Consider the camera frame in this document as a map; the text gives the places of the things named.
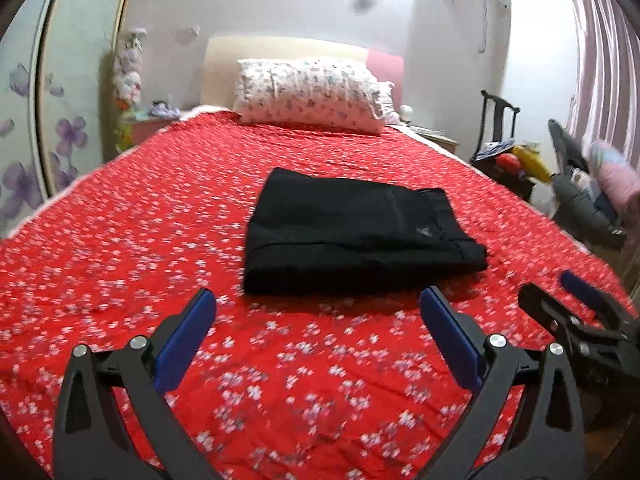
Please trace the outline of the black pants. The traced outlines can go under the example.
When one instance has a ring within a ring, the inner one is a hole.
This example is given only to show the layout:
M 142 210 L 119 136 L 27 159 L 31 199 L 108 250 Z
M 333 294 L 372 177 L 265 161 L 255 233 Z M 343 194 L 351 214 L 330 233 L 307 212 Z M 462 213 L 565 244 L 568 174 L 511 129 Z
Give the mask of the black pants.
M 441 188 L 276 168 L 247 225 L 243 290 L 371 295 L 422 289 L 487 267 L 486 246 L 462 230 Z

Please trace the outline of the pile of clothes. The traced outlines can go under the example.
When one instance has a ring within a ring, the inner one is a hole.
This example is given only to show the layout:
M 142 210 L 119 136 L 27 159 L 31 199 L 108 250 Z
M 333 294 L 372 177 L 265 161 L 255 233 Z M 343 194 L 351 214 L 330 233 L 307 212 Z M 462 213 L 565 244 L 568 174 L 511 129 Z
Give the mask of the pile of clothes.
M 552 176 L 558 204 L 553 220 L 576 240 L 609 250 L 639 247 L 639 174 L 622 153 L 601 140 L 588 153 L 551 119 L 548 129 L 558 160 Z

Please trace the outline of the black wooden chair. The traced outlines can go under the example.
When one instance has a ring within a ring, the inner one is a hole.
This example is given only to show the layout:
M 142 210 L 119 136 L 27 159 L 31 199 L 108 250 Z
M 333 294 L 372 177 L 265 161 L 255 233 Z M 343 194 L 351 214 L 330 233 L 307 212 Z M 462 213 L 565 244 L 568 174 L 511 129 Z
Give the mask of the black wooden chair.
M 524 169 L 506 170 L 498 162 L 500 155 L 513 153 L 515 123 L 521 110 L 486 90 L 482 90 L 480 95 L 483 98 L 480 134 L 470 164 L 486 177 L 529 202 L 534 182 L 529 179 L 526 171 Z

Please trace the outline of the yellow red toys on chair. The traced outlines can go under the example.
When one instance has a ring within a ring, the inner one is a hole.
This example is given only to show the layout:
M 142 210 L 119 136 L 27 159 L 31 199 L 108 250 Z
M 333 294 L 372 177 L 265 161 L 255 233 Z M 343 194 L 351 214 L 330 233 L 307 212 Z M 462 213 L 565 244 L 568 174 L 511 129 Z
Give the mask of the yellow red toys on chair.
M 552 180 L 552 172 L 539 154 L 523 145 L 514 145 L 510 150 L 499 154 L 496 157 L 496 165 L 514 177 L 534 178 L 545 184 Z

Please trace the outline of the red floral bedspread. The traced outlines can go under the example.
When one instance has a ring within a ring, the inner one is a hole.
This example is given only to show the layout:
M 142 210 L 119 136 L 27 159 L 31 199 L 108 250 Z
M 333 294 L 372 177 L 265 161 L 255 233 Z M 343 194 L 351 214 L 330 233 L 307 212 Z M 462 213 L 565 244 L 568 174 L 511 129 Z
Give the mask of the red floral bedspread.
M 1 406 L 50 468 L 56 400 L 76 344 L 118 349 L 200 288 L 217 318 L 167 402 L 229 479 L 409 479 L 469 395 L 452 379 L 416 292 L 258 298 L 242 289 L 246 226 L 277 167 L 442 188 L 488 267 L 440 283 L 488 332 L 539 349 L 518 307 L 534 283 L 580 316 L 571 270 L 620 301 L 614 271 L 505 188 L 394 129 L 247 126 L 229 112 L 178 122 L 93 171 L 1 244 Z

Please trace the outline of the pink curtain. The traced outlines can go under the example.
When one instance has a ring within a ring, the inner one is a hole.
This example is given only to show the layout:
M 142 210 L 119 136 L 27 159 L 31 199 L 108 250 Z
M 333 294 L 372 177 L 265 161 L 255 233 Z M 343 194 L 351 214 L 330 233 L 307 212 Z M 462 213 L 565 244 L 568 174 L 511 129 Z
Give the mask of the pink curtain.
M 572 0 L 577 82 L 568 131 L 588 146 L 601 140 L 639 167 L 639 36 L 616 0 Z

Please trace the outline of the pink pillow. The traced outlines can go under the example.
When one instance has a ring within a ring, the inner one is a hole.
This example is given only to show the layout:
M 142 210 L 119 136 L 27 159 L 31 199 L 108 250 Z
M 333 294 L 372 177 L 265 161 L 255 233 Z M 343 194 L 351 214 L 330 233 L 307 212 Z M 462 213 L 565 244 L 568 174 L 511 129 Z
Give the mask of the pink pillow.
M 389 81 L 393 84 L 392 99 L 395 110 L 399 110 L 402 104 L 402 81 L 405 73 L 404 58 L 381 50 L 370 49 L 367 68 L 377 80 Z

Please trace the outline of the floral white pillow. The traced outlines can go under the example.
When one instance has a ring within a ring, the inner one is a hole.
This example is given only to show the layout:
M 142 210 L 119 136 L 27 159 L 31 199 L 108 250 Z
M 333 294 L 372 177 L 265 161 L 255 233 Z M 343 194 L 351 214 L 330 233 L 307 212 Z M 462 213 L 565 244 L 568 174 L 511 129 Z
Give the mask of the floral white pillow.
M 292 72 L 243 66 L 233 110 L 248 124 L 326 126 L 379 134 L 399 124 L 393 84 L 367 66 L 314 65 Z

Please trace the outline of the pink bedside table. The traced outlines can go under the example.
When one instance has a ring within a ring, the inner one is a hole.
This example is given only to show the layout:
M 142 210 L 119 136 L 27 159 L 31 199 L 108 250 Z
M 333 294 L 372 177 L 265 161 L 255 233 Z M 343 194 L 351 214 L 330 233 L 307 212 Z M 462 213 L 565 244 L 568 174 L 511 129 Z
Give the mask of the pink bedside table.
M 137 112 L 125 119 L 124 122 L 129 126 L 131 143 L 137 146 L 148 140 L 149 137 L 158 130 L 166 128 L 181 117 L 181 114 L 174 116 L 154 116 L 147 112 Z

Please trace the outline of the purple flower wardrobe door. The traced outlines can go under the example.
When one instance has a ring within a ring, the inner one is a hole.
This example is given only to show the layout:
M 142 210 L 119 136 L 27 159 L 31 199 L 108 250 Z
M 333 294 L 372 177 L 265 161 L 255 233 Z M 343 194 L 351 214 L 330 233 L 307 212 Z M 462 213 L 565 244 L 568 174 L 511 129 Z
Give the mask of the purple flower wardrobe door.
M 12 0 L 1 17 L 1 235 L 115 155 L 126 0 Z

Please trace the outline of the beige headboard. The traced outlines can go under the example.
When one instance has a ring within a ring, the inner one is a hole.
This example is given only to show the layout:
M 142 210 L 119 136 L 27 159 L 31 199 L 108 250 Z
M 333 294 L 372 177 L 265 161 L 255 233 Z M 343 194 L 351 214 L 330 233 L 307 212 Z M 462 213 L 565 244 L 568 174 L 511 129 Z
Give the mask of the beige headboard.
M 320 65 L 365 66 L 369 51 L 339 42 L 281 36 L 209 39 L 201 72 L 202 105 L 231 108 L 246 61 L 277 74 Z

